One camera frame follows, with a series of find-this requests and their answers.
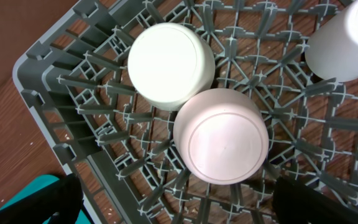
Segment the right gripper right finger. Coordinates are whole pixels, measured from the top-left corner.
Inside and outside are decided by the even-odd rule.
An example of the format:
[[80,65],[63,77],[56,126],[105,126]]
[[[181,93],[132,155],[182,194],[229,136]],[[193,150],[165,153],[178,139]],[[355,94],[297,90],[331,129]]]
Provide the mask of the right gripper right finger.
[[358,224],[358,212],[283,177],[276,181],[272,207],[280,223]]

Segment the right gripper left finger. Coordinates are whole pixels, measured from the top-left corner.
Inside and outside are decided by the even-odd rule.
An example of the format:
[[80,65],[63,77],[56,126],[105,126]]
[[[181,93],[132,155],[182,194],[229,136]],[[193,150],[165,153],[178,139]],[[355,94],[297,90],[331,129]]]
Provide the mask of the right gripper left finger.
[[81,182],[70,174],[0,210],[0,224],[75,223],[82,204]]

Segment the white cup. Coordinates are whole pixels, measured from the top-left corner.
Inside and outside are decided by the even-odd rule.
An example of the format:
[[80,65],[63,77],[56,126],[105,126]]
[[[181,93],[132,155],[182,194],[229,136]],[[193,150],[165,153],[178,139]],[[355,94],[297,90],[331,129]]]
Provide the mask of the white cup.
[[358,0],[313,33],[306,64],[318,77],[338,82],[358,78]]

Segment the pale green bowl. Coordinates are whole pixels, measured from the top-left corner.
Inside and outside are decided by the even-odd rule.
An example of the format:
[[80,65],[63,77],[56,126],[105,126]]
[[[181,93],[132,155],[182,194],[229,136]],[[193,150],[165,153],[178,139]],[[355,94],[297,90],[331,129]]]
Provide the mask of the pale green bowl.
[[143,31],[127,59],[129,78],[152,106],[179,110],[191,97],[211,88],[214,54],[189,28],[166,22]]

